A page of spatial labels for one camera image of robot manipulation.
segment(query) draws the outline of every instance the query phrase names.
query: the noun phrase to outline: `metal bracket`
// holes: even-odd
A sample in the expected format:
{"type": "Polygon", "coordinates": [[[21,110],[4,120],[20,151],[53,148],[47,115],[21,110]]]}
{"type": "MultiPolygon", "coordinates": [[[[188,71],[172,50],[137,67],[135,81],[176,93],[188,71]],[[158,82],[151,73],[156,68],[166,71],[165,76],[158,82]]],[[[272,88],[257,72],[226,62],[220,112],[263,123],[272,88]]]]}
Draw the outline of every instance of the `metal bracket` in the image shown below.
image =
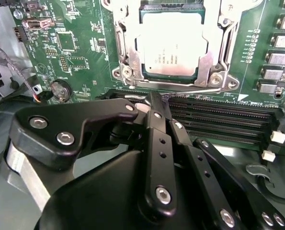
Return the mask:
{"type": "Polygon", "coordinates": [[[261,164],[248,164],[246,166],[246,171],[253,176],[262,176],[267,178],[271,182],[271,174],[269,169],[261,164]]]}

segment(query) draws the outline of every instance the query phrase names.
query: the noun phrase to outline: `cable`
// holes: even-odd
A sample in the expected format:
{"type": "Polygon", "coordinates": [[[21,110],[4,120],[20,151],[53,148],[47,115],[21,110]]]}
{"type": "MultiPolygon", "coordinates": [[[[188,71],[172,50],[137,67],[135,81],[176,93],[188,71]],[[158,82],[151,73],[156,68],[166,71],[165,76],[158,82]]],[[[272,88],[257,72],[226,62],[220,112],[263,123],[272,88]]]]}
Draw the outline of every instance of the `cable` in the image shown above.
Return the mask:
{"type": "Polygon", "coordinates": [[[285,205],[285,198],[277,196],[269,191],[269,189],[266,186],[265,178],[263,176],[257,177],[257,185],[260,190],[260,192],[268,199],[273,200],[277,203],[285,205]]]}
{"type": "Polygon", "coordinates": [[[13,70],[18,74],[18,76],[20,78],[23,79],[26,87],[32,92],[34,99],[37,102],[40,102],[40,100],[37,97],[37,93],[33,90],[32,86],[29,84],[29,82],[27,81],[27,79],[24,77],[24,75],[20,72],[20,70],[17,68],[17,66],[15,65],[15,63],[8,57],[8,55],[5,53],[4,50],[2,50],[0,48],[0,53],[4,56],[4,58],[7,60],[8,64],[13,68],[13,70]]]}

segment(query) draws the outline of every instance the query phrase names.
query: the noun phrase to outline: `black plastic bracket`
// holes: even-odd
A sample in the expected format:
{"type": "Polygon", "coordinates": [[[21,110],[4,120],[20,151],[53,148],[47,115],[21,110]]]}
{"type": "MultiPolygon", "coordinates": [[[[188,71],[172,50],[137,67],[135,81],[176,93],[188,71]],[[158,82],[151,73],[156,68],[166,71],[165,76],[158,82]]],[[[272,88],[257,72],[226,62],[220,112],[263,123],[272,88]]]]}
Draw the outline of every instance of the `black plastic bracket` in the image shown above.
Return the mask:
{"type": "Polygon", "coordinates": [[[172,217],[177,195],[171,137],[166,134],[163,113],[150,110],[145,118],[145,182],[138,204],[144,215],[154,222],[172,217]]]}
{"type": "Polygon", "coordinates": [[[212,144],[198,138],[194,145],[202,149],[221,188],[230,194],[229,203],[237,209],[242,223],[252,229],[285,230],[284,216],[212,144]],[[277,217],[284,226],[275,221],[277,217]]]}
{"type": "Polygon", "coordinates": [[[15,114],[10,138],[26,155],[52,169],[65,170],[82,150],[84,136],[94,142],[106,124],[134,121],[137,116],[137,109],[125,99],[25,108],[15,114]],[[47,126],[32,127],[30,122],[35,117],[44,119],[47,126]],[[62,132],[73,135],[74,142],[58,142],[57,135],[62,132]]]}

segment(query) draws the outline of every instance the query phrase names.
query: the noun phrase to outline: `screw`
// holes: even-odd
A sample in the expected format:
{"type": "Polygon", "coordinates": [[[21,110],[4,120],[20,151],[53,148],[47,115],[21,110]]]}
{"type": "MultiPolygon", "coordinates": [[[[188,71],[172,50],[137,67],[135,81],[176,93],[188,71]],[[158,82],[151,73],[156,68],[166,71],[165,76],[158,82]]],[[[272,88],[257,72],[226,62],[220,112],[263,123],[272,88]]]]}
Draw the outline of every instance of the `screw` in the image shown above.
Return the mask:
{"type": "Polygon", "coordinates": [[[223,20],[223,24],[226,25],[228,23],[228,19],[223,20]]]}
{"type": "Polygon", "coordinates": [[[209,147],[209,144],[208,144],[206,141],[204,141],[204,140],[202,140],[202,144],[203,144],[206,148],[209,147]]]}
{"type": "Polygon", "coordinates": [[[159,114],[159,113],[154,113],[154,115],[155,115],[155,117],[157,117],[157,118],[161,118],[161,115],[159,114]]]}
{"type": "Polygon", "coordinates": [[[131,107],[129,104],[127,104],[127,105],[125,106],[125,108],[128,109],[129,111],[133,111],[133,110],[134,110],[134,108],[131,107]]]}
{"type": "Polygon", "coordinates": [[[179,123],[179,122],[176,122],[175,125],[176,125],[179,129],[182,128],[182,125],[181,125],[181,123],[179,123]]]}
{"type": "Polygon", "coordinates": [[[57,141],[62,145],[72,145],[74,136],[68,132],[61,132],[57,135],[57,141]]]}
{"type": "Polygon", "coordinates": [[[282,218],[280,218],[279,215],[277,215],[277,214],[275,213],[275,214],[273,215],[273,217],[274,217],[275,221],[276,221],[279,225],[281,225],[282,227],[285,226],[284,221],[282,220],[282,218]]]}
{"type": "Polygon", "coordinates": [[[265,212],[262,213],[262,218],[269,226],[273,226],[273,221],[265,212]]]}
{"type": "Polygon", "coordinates": [[[23,19],[23,13],[16,9],[14,12],[13,12],[13,16],[18,19],[18,20],[22,20],[23,19]]]}
{"type": "Polygon", "coordinates": [[[228,211],[226,211],[225,209],[223,209],[223,210],[220,211],[220,215],[221,215],[222,220],[223,220],[230,228],[235,227],[235,221],[234,221],[232,215],[231,215],[228,211]]]}
{"type": "Polygon", "coordinates": [[[167,189],[163,187],[158,187],[156,189],[156,197],[160,200],[161,203],[167,205],[171,202],[171,195],[167,189]]]}
{"type": "Polygon", "coordinates": [[[228,11],[232,11],[234,9],[233,5],[228,5],[228,11]]]}
{"type": "Polygon", "coordinates": [[[222,83],[222,81],[223,81],[223,78],[220,74],[215,73],[215,74],[211,75],[211,77],[210,77],[210,83],[212,85],[219,85],[222,83]]]}
{"type": "Polygon", "coordinates": [[[122,73],[125,78],[130,78],[133,75],[132,69],[128,66],[123,68],[122,73]]]}
{"type": "Polygon", "coordinates": [[[30,119],[29,124],[31,125],[31,127],[38,129],[47,127],[47,121],[41,117],[34,117],[30,119]]]}

